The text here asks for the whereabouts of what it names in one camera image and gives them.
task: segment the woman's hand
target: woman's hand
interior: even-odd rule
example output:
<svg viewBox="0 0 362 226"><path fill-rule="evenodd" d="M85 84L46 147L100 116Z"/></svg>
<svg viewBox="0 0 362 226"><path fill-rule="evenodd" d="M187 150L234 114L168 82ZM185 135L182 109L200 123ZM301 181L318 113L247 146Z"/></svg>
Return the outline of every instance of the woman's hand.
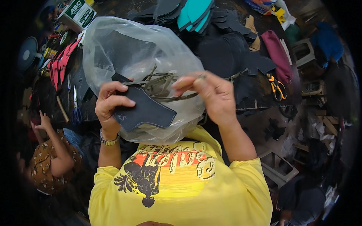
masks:
<svg viewBox="0 0 362 226"><path fill-rule="evenodd" d="M204 71L193 72L181 77L172 87L175 89L175 96L180 96L187 90L198 92L206 104L208 116L219 127L238 123L234 87L231 82L209 71Z"/></svg>
<svg viewBox="0 0 362 226"><path fill-rule="evenodd" d="M51 123L50 123L50 118L46 115L46 113L43 114L42 111L39 111L39 114L40 114L41 124L36 125L34 128L43 129L45 131L49 131L49 129L52 129Z"/></svg>
<svg viewBox="0 0 362 226"><path fill-rule="evenodd" d="M125 92L128 86L120 82L107 82L101 86L96 102L96 115L102 125L102 135L111 141L117 137L121 125L112 116L116 106L134 107L136 103L125 96L114 95L115 91Z"/></svg>

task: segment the blue handled scissors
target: blue handled scissors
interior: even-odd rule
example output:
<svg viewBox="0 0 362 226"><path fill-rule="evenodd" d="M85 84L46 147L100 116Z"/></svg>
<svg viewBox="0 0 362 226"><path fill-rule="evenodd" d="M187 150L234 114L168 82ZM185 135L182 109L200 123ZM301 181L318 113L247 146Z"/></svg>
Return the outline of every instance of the blue handled scissors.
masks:
<svg viewBox="0 0 362 226"><path fill-rule="evenodd" d="M80 112L80 109L77 104L77 91L73 89L73 100L74 100L74 108L72 112L72 123L73 125L79 125L82 122L82 113Z"/></svg>

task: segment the yellow t-shirt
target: yellow t-shirt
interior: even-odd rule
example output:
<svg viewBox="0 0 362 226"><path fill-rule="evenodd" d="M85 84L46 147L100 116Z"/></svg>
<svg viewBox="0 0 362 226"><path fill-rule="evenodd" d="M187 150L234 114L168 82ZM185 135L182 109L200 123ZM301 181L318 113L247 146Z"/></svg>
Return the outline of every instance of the yellow t-shirt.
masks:
<svg viewBox="0 0 362 226"><path fill-rule="evenodd" d="M199 142L140 145L120 170L99 167L89 201L92 226L268 226L273 207L260 159L227 167L206 130L198 126L187 137Z"/></svg>

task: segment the orange handled scissors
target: orange handled scissors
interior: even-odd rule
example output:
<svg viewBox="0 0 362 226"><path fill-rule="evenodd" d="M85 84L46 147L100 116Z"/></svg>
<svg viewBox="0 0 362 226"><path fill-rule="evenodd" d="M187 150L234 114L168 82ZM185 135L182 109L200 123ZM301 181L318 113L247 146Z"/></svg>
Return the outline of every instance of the orange handled scissors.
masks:
<svg viewBox="0 0 362 226"><path fill-rule="evenodd" d="M285 86L281 82L276 80L273 76L271 76L269 73L267 73L266 76L268 77L268 80L270 82L271 90L274 93L274 99L278 102L282 99L286 99L287 92L285 90Z"/></svg>

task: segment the floral brown shirt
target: floral brown shirt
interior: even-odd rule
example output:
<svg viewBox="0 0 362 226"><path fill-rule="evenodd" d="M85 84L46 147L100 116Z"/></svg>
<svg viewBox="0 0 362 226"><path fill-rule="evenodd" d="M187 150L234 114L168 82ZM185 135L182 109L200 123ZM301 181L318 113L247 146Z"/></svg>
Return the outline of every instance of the floral brown shirt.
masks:
<svg viewBox="0 0 362 226"><path fill-rule="evenodd" d="M51 174L50 161L57 157L51 140L47 140L37 146L29 165L31 179L37 189L50 195L61 190L72 179L73 173L79 172L83 167L82 156L73 145L69 144L63 135L63 130L58 132L58 136L64 142L69 154L73 157L73 170L65 173L62 178L56 178Z"/></svg>

